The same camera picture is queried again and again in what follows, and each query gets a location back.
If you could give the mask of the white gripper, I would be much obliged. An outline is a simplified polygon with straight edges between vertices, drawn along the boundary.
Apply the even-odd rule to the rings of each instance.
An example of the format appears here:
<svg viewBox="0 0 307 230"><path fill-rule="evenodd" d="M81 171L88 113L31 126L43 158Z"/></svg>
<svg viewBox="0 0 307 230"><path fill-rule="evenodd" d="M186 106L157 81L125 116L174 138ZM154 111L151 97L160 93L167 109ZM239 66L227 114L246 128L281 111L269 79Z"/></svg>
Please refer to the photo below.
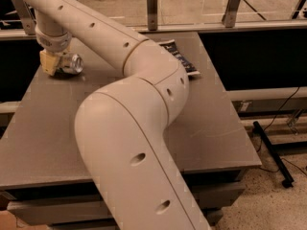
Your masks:
<svg viewBox="0 0 307 230"><path fill-rule="evenodd" d="M62 54L59 52L69 46L72 35L70 33L59 36L47 35L39 27L35 27L35 36L38 44L45 49L39 52L42 70L44 73L54 76L60 72Z"/></svg>

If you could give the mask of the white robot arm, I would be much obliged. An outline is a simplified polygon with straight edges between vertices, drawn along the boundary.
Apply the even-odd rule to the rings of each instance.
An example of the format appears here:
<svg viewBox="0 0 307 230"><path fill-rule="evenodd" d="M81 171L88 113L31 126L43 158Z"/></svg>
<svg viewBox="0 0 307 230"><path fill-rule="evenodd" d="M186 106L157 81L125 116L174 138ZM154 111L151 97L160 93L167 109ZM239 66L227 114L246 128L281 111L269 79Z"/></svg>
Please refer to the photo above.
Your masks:
<svg viewBox="0 0 307 230"><path fill-rule="evenodd" d="M163 138L188 98L181 63L76 0L24 1L124 75L90 94L75 118L83 162L120 230L211 230Z"/></svg>

